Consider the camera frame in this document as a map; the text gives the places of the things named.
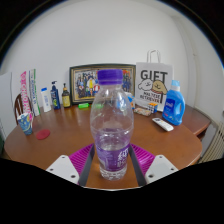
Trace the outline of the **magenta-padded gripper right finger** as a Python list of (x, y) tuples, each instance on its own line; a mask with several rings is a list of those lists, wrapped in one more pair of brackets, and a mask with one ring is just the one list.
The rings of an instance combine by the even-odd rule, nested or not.
[(139, 186), (150, 184), (178, 171), (164, 155), (154, 156), (134, 144), (130, 145), (129, 154)]

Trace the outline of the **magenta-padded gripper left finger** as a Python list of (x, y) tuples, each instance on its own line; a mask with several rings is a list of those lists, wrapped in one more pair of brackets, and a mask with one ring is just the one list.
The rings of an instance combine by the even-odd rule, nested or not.
[(85, 186), (94, 154), (94, 144), (87, 145), (69, 156), (59, 156), (47, 171), (74, 184)]

